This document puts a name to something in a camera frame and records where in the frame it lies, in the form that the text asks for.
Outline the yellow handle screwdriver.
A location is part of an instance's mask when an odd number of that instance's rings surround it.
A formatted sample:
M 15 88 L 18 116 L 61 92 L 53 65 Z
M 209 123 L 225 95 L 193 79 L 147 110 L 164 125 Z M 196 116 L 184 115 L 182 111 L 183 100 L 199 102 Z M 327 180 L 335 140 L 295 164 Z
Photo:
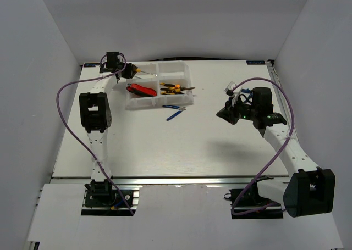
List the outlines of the yellow handle screwdriver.
M 144 71 L 144 70 L 141 70 L 140 68 L 137 68 L 137 69 L 136 69 L 136 72 L 137 72 L 137 73 L 149 74 L 149 75 L 153 75 L 153 76 L 158 76 L 158 75 L 155 74 L 155 73 L 146 72 L 146 71 Z

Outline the blue handled cutters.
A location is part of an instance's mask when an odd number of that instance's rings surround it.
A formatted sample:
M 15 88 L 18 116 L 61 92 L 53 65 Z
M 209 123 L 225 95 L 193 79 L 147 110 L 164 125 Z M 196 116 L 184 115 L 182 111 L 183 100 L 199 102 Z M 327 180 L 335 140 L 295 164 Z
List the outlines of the blue handled cutters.
M 246 93 L 248 95 L 252 95 L 252 91 L 250 89 L 248 89 L 248 88 L 247 89 L 242 89 L 241 92 L 242 93 Z

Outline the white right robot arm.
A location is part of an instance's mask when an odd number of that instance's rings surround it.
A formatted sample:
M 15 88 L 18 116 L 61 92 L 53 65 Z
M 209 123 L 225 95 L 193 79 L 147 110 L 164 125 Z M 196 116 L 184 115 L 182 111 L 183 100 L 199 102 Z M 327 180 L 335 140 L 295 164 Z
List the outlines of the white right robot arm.
M 293 218 L 330 213 L 333 209 L 336 177 L 332 170 L 322 169 L 290 134 L 287 121 L 273 110 L 272 92 L 268 87 L 252 89 L 252 101 L 241 99 L 241 89 L 226 89 L 229 99 L 217 116 L 232 125 L 240 119 L 252 121 L 261 136 L 275 150 L 285 166 L 287 184 L 260 175 L 252 185 L 240 192 L 233 206 L 245 198 L 260 209 L 280 204 Z

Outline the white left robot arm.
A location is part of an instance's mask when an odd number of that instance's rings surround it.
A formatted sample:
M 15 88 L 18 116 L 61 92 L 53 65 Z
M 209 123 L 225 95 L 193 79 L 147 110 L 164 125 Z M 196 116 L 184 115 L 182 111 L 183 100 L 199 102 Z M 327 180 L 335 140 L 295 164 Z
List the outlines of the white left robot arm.
M 79 95 L 80 119 L 89 139 L 92 155 L 91 180 L 104 182 L 112 178 L 108 161 L 108 129 L 112 114 L 108 95 L 121 78 L 136 74 L 121 52 L 107 52 L 100 62 L 100 73 L 91 90 Z

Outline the white compartment tray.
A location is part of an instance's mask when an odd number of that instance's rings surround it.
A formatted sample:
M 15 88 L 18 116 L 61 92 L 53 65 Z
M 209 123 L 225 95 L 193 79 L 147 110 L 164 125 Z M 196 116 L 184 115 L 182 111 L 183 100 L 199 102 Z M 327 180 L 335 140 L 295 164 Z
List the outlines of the white compartment tray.
M 194 103 L 191 74 L 184 62 L 137 63 L 139 70 L 127 86 L 138 85 L 156 92 L 155 96 L 138 96 L 126 91 L 125 107 L 129 110 L 159 108 L 165 104 L 192 105 Z

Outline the blue sticker left corner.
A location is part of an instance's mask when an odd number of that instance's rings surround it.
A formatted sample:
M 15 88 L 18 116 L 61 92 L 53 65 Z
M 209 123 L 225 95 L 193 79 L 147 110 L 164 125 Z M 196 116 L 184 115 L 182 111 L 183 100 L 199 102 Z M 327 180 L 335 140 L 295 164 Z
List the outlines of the blue sticker left corner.
M 96 68 L 100 67 L 99 63 L 84 63 L 83 65 L 84 68 Z

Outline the blue sticker corner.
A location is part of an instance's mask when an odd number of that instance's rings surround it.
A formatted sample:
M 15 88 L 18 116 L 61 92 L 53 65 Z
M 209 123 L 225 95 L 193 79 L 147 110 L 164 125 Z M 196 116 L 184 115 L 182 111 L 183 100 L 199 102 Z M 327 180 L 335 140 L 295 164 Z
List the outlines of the blue sticker corner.
M 96 68 L 100 67 L 99 63 L 84 63 L 83 65 L 84 68 Z
M 247 65 L 266 65 L 264 60 L 247 60 Z

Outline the blue sticker right corner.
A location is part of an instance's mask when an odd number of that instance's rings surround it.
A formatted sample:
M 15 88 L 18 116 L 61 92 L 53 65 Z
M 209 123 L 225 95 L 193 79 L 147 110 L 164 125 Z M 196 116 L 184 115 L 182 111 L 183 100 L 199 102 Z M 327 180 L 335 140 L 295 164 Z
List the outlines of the blue sticker right corner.
M 266 65 L 264 60 L 247 60 L 247 65 Z

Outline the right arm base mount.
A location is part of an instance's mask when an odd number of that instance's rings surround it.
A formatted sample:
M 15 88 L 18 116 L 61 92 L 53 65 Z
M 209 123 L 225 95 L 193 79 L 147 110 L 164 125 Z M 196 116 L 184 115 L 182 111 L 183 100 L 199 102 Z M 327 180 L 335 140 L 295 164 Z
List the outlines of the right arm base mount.
M 239 181 L 226 184 L 228 191 L 223 198 L 230 203 L 231 208 L 246 185 L 247 183 Z M 283 219 L 284 217 L 284 208 L 277 202 L 260 197 L 256 184 L 253 184 L 239 199 L 234 212 L 237 215 L 234 215 L 232 210 L 230 211 L 232 220 L 274 220 Z

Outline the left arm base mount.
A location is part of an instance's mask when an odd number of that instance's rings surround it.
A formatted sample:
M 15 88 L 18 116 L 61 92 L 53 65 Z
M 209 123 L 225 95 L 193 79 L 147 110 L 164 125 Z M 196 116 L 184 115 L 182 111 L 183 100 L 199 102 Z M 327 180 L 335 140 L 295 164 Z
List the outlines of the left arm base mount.
M 133 216 L 137 207 L 137 190 L 121 189 L 108 180 L 91 180 L 85 184 L 82 216 Z

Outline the aluminium rail front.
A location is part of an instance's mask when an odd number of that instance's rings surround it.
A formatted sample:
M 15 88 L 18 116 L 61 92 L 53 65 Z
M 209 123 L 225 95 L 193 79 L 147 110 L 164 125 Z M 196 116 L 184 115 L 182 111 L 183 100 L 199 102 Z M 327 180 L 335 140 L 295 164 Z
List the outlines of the aluminium rail front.
M 287 176 L 271 176 L 275 180 L 288 183 Z M 121 185 L 240 185 L 247 184 L 252 177 L 117 177 L 113 182 L 118 186 Z M 88 184 L 90 179 L 83 177 L 53 177 L 51 184 Z

